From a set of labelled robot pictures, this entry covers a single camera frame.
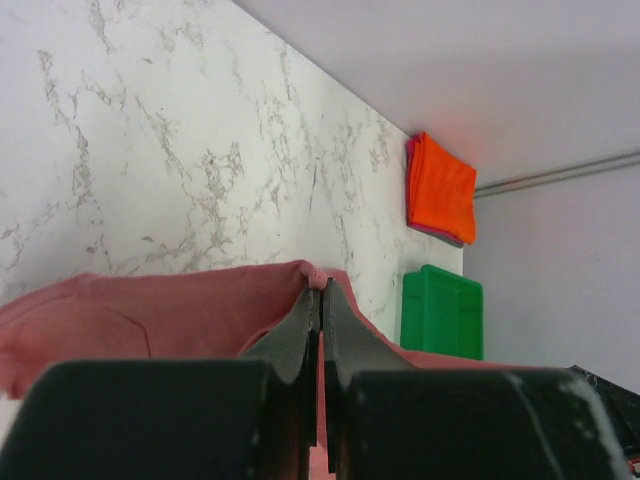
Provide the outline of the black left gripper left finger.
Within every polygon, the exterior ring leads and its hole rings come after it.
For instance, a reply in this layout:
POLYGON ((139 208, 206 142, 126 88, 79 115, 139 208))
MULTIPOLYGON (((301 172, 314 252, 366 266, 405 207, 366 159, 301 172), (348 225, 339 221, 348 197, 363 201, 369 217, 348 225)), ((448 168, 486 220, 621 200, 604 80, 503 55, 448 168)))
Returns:
POLYGON ((22 403, 5 479, 305 479, 316 443, 320 294, 244 354, 56 365, 22 403))

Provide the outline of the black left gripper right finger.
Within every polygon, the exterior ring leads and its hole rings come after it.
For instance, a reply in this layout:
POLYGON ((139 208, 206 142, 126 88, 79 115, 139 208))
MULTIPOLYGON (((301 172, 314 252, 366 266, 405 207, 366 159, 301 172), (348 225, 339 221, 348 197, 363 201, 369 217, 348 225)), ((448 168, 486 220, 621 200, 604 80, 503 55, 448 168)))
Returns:
POLYGON ((339 479, 627 479, 602 401, 565 369, 419 366, 322 296, 329 470, 339 479))

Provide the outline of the pink t shirt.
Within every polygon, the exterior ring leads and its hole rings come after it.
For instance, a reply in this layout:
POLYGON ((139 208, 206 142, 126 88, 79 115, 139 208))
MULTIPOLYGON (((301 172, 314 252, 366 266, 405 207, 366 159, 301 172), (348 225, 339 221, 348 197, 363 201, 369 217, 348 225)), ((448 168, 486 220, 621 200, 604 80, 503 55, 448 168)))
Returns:
POLYGON ((2 307, 1 389, 22 404, 48 369, 66 362, 235 359, 273 330, 304 290, 315 290, 317 438, 308 476, 325 478, 316 467, 327 457, 321 309, 332 281, 357 316, 410 361, 422 366, 445 356, 391 343, 359 310, 345 272, 304 260, 163 276, 81 274, 2 307))

